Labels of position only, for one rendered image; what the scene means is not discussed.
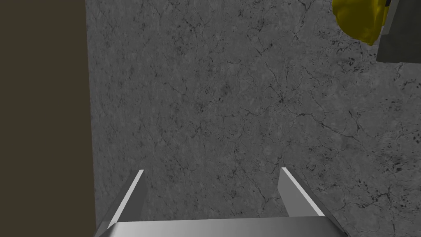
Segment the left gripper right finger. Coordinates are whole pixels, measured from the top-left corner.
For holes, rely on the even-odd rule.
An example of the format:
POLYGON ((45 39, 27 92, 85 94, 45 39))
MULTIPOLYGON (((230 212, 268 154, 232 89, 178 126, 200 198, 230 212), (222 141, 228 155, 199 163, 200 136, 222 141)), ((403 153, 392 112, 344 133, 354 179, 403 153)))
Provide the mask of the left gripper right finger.
POLYGON ((287 167, 280 169, 278 192, 290 217, 327 217, 339 230, 342 230, 342 226, 329 209, 293 170, 287 167))

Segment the yellow rounded object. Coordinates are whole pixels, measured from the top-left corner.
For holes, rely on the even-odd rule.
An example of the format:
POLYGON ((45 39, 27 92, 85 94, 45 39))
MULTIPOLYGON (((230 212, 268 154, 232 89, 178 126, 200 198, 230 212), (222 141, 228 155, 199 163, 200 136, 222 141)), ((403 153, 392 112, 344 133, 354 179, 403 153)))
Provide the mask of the yellow rounded object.
POLYGON ((391 0, 332 0, 339 28, 348 36, 369 46, 378 40, 391 0))

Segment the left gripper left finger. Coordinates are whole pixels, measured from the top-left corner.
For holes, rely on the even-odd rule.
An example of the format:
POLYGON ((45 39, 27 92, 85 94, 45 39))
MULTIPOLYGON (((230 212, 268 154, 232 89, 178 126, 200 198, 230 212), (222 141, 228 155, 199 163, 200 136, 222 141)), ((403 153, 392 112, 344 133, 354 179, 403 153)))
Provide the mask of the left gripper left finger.
POLYGON ((144 170, 131 171, 116 199, 100 222, 95 236, 100 237, 117 222, 140 221, 146 194, 147 186, 144 170))

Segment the dark grey box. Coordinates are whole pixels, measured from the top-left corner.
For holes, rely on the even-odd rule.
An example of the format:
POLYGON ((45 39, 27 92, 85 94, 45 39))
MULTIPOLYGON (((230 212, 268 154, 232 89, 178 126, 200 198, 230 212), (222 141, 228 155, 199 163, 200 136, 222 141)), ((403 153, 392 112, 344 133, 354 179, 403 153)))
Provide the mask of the dark grey box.
POLYGON ((391 0, 376 61, 421 64, 421 0, 391 0))

